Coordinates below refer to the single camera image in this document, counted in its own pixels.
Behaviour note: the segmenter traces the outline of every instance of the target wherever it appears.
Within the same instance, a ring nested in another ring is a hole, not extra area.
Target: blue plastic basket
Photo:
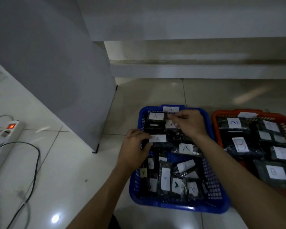
[[[145,117],[149,112],[163,112],[164,106],[170,107],[179,107],[179,110],[183,109],[197,109],[200,111],[201,115],[204,118],[206,132],[214,140],[211,121],[209,115],[206,111],[201,108],[186,108],[184,105],[161,105],[160,107],[147,106],[141,109],[139,114],[138,128],[143,130],[145,124]],[[215,214],[222,214],[229,209],[230,200],[228,195],[225,193],[225,190],[222,188],[219,180],[215,176],[212,168],[210,167],[208,161],[203,158],[203,168],[205,176],[208,180],[207,185],[209,186],[210,191],[207,193],[207,198],[204,200],[196,200],[195,206],[187,206],[189,203],[183,205],[180,202],[171,202],[163,203],[159,201],[155,196],[140,196],[140,169],[134,171],[130,177],[129,184],[129,194],[132,200],[140,205],[147,206],[157,206],[163,208],[172,208],[179,210],[188,210],[188,211],[197,211],[197,212],[209,212]]]

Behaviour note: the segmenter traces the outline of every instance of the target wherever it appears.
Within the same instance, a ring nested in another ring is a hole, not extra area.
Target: hand
[[[141,149],[141,141],[149,138],[151,136],[148,133],[139,129],[129,130],[121,146],[116,166],[125,168],[130,174],[139,168],[147,158],[149,149],[153,145],[148,143]]]
[[[179,111],[175,115],[168,114],[167,116],[193,141],[200,135],[207,136],[203,116],[198,110],[185,109]]]

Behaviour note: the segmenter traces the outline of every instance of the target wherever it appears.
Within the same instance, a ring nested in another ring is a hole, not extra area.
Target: person's left hand
[[[153,145],[148,143],[141,149],[141,141],[149,138],[151,136],[148,133],[137,128],[129,130],[121,146],[116,166],[125,168],[130,173],[139,168],[147,158],[149,149]]]

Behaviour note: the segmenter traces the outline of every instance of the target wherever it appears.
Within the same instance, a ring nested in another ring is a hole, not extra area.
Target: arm
[[[249,228],[286,228],[286,199],[258,180],[207,134],[198,110],[183,110],[169,118],[193,139]]]
[[[122,190],[134,170],[147,158],[152,143],[141,150],[141,141],[151,136],[139,129],[129,130],[122,144],[116,167],[105,184],[72,220],[67,229],[108,228]]]

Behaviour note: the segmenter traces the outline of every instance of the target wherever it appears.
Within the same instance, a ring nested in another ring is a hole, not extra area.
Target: red plastic basket
[[[279,113],[269,113],[269,112],[263,112],[262,110],[257,110],[257,109],[235,109],[232,111],[228,111],[228,110],[218,110],[213,112],[212,114],[212,122],[213,122],[213,127],[214,127],[214,133],[215,133],[215,139],[217,141],[217,143],[221,146],[224,147],[222,144],[222,140],[220,137],[220,133],[219,133],[219,128],[218,128],[218,124],[217,124],[217,120],[216,117],[228,117],[228,118],[234,118],[237,117],[238,114],[240,112],[255,112],[257,113],[257,117],[258,118],[262,118],[265,120],[271,120],[274,121],[276,123],[279,123],[282,128],[284,129],[285,133],[286,133],[286,116],[279,114]],[[284,191],[279,191],[279,193],[281,193],[283,196],[286,197],[286,190]]]

